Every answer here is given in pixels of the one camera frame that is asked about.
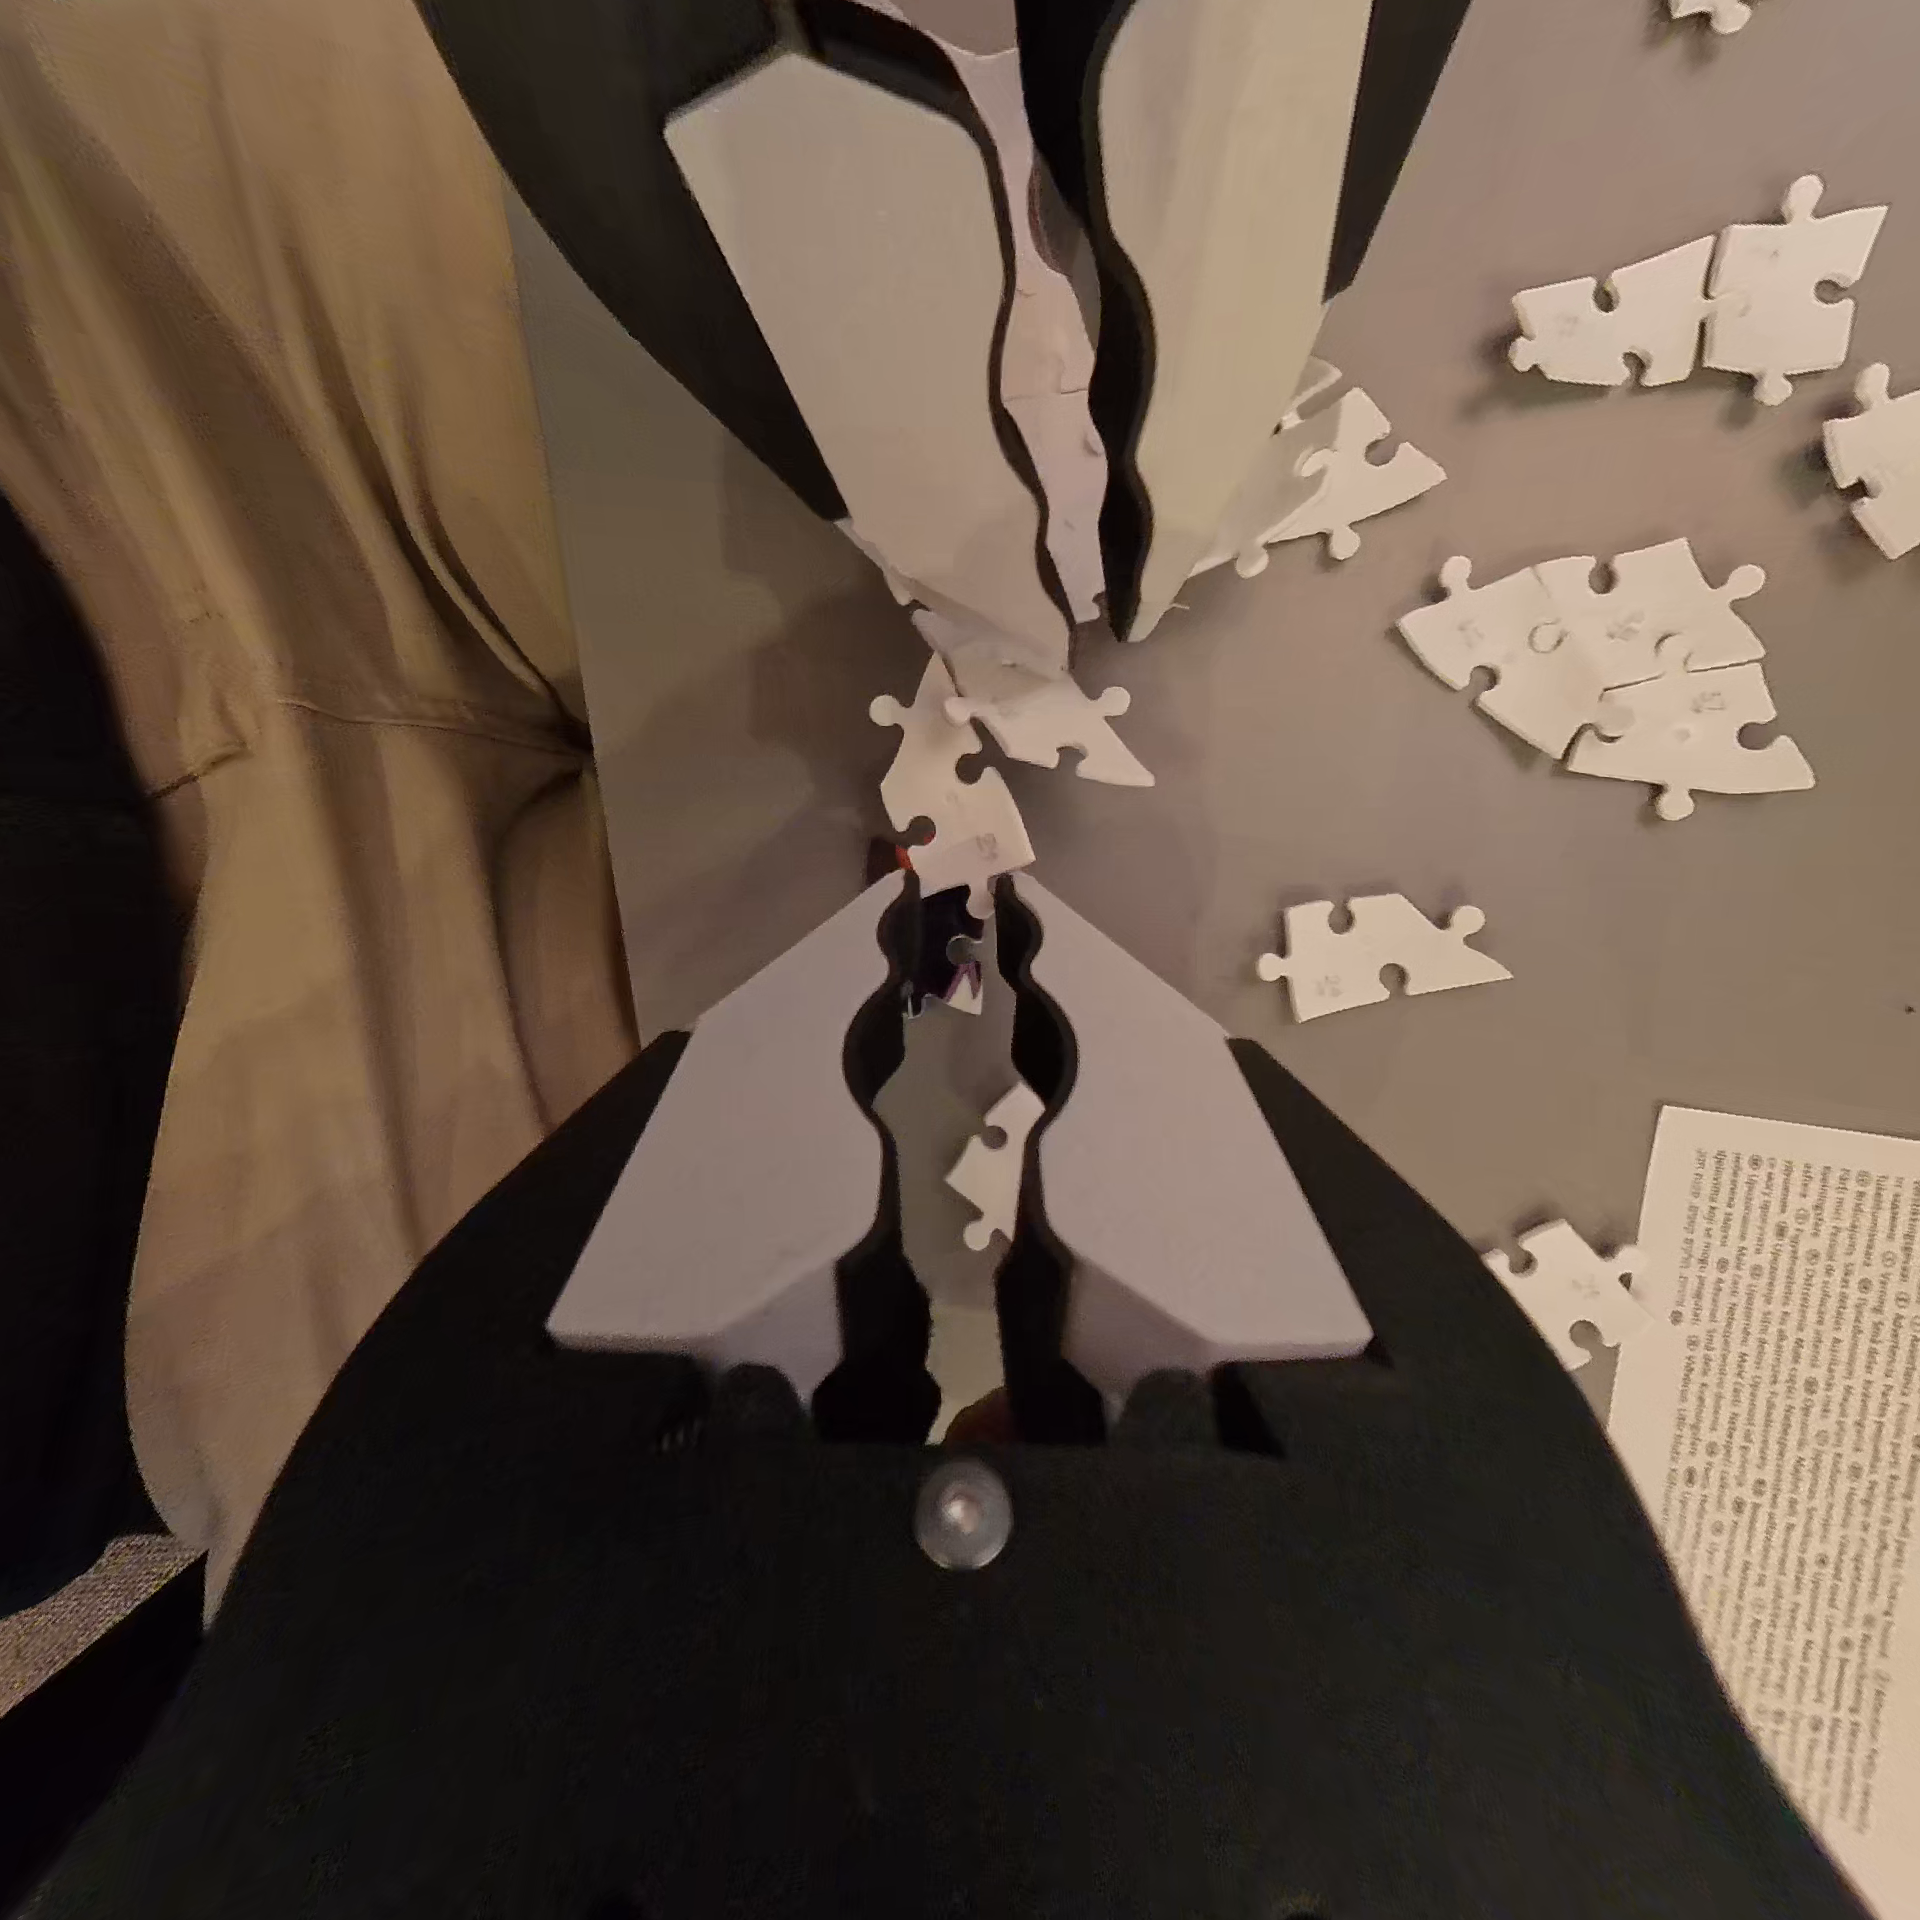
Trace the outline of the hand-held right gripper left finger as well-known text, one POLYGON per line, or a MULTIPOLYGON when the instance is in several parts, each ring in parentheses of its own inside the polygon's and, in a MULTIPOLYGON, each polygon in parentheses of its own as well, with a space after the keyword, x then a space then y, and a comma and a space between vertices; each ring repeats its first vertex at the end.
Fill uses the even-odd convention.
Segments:
POLYGON ((775 1369, 816 1420, 928 1418, 928 1297, 873 1113, 918 946, 894 873, 696 1017, 546 1320, 557 1345, 775 1369))

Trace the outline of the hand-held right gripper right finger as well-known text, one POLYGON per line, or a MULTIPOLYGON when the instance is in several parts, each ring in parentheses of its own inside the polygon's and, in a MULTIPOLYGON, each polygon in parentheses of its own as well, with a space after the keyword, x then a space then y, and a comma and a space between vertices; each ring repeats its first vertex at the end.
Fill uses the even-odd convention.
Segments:
POLYGON ((993 1293, 1015 1420, 1110 1424, 1149 1376, 1361 1356, 1230 1034, 1027 876, 997 883, 997 959, 1039 1097, 993 1293))

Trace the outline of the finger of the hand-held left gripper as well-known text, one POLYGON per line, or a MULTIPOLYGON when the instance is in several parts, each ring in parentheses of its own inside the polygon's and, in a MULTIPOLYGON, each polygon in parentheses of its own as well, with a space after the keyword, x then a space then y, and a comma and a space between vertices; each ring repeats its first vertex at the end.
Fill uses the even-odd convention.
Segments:
POLYGON ((1097 549, 1145 640, 1224 528, 1409 145, 1409 4, 1075 7, 1097 549))
POLYGON ((1011 215, 942 44, 802 21, 663 141, 839 495, 910 602, 1066 669, 1038 468, 1001 399, 1011 215))

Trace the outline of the assembled white puzzle ball section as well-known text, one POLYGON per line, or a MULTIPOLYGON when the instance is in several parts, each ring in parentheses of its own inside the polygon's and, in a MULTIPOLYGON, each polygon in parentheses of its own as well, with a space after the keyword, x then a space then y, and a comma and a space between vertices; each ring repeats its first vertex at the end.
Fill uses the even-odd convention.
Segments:
MULTIPOLYGON (((832 16, 826 4, 805 4, 805 21, 902 21, 942 44, 949 58, 958 47, 937 32, 926 32, 902 4, 840 4, 832 16)), ((985 56, 965 53, 952 63, 973 107, 987 127, 1001 181, 1011 188, 1010 215, 1015 234, 1015 311, 998 354, 998 388, 1030 456, 1046 500, 1046 552, 1059 573, 1073 618, 1101 613, 1109 623, 1101 559, 1097 549, 1097 517, 1106 490, 1106 456, 1091 427, 1088 385, 1097 340, 1097 284, 1088 234, 1054 183, 1039 154, 1039 107, 1026 100, 1018 56, 1035 56, 1035 31, 1018 31, 1015 4, 1011 25, 998 35, 998 47, 985 56)), ((1296 391, 1272 432, 1296 416, 1303 393, 1313 393, 1311 356, 1298 375, 1296 391)), ((1243 490, 1258 475, 1275 475, 1277 459, 1261 450, 1261 459, 1238 484, 1222 530, 1195 568, 1219 549, 1243 490)))

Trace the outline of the single white puzzle piece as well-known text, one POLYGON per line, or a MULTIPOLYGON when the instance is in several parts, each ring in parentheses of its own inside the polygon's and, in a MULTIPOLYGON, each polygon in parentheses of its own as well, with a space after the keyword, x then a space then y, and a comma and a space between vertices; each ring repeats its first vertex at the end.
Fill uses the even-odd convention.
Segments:
POLYGON ((888 692, 871 700, 871 721, 901 732, 879 777, 879 804, 901 833, 930 825, 930 839, 906 853, 921 895, 965 889, 966 913, 985 921, 997 879, 1026 868, 1035 850, 1003 777, 997 770, 961 777, 961 762, 983 752, 983 740, 971 721, 949 716, 955 697, 946 667, 930 658, 910 704, 888 692))

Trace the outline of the white puzzle pieces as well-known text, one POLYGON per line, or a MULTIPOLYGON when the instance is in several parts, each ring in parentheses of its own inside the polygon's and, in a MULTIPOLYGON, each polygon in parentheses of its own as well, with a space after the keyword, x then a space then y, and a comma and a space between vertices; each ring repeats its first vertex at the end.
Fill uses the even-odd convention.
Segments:
POLYGON ((1154 787, 1007 770, 1063 901, 1461 1234, 1635 1237, 1665 1106, 1914 1137, 1914 553, 1824 459, 1914 391, 1914 4, 1470 4, 1319 354, 1439 487, 1086 652, 1154 787), (1513 300, 1882 208, 1840 369, 1546 375, 1513 300))

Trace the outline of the person's beige trousers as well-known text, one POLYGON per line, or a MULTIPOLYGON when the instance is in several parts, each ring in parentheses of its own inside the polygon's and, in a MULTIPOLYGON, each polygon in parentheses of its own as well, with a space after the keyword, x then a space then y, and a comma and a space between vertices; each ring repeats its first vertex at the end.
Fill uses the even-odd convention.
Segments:
POLYGON ((3 4, 3 492, 189 917, 133 1455, 214 1611, 354 1345, 638 1047, 505 188, 414 4, 3 4))

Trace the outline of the white instruction leaflet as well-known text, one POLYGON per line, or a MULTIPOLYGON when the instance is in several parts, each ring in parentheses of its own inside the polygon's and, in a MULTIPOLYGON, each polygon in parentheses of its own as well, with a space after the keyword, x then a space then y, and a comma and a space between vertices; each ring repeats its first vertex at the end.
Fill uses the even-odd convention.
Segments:
POLYGON ((1918 1916, 1918 1148, 1665 1106, 1609 1436, 1719 1681, 1873 1916, 1918 1916))

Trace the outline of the grey fabric chair seat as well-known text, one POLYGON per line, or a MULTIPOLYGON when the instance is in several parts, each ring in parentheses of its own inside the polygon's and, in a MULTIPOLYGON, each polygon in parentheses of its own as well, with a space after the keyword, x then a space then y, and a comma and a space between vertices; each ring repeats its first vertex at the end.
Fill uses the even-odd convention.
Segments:
POLYGON ((50 1599, 1 1616, 1 1715, 71 1666, 201 1554, 170 1535, 126 1535, 50 1599))

